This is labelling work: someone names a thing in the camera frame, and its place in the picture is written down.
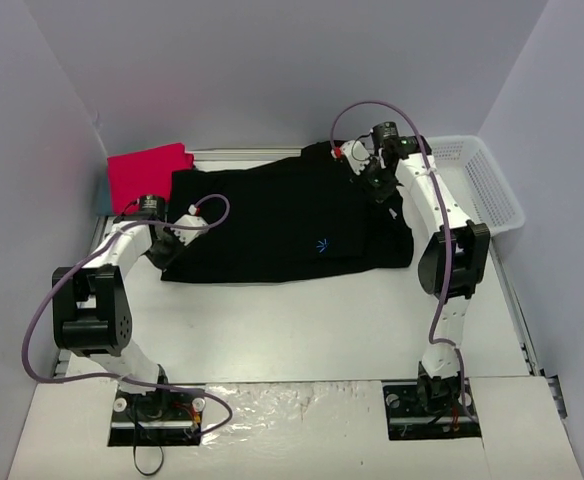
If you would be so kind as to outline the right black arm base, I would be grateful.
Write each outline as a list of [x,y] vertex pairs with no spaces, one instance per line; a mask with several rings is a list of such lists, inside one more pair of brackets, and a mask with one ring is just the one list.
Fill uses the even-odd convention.
[[383,382],[387,436],[390,441],[481,438],[478,414],[466,387],[465,396],[444,400],[428,410],[417,395],[415,381]]

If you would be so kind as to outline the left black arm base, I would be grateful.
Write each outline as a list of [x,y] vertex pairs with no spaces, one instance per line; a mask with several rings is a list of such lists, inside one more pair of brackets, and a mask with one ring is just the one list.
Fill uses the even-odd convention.
[[198,446],[203,390],[156,390],[130,394],[118,389],[112,406],[109,447]]

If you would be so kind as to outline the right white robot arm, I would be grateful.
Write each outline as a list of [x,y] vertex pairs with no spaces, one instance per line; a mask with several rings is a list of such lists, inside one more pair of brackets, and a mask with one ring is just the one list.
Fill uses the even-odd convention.
[[429,236],[417,277],[436,307],[418,366],[415,398],[422,410],[437,413],[463,390],[459,351],[470,300],[484,277],[491,233],[454,199],[422,136],[401,136],[393,122],[376,125],[367,136],[372,149],[362,138],[341,147],[354,178],[378,203],[403,188]]

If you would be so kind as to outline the black t shirt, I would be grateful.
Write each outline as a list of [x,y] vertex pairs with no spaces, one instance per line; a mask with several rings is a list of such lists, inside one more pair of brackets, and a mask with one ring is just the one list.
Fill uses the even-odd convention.
[[281,283],[403,269],[413,259],[402,197],[375,202],[328,142],[249,169],[174,172],[168,220],[192,205],[222,223],[165,269],[165,281]]

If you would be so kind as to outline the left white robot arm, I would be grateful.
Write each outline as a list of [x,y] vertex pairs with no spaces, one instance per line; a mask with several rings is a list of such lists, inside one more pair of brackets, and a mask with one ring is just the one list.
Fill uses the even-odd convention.
[[112,232],[117,242],[102,242],[103,251],[71,273],[59,267],[52,274],[53,336],[56,345],[99,364],[114,375],[120,389],[138,395],[137,406],[151,418],[167,415],[173,393],[163,385],[163,367],[150,360],[132,339],[132,314],[124,279],[136,261],[145,256],[159,268],[184,250],[181,239],[165,227],[141,225],[124,230],[138,220],[164,221],[166,200],[156,195],[138,199],[138,210],[117,219]]

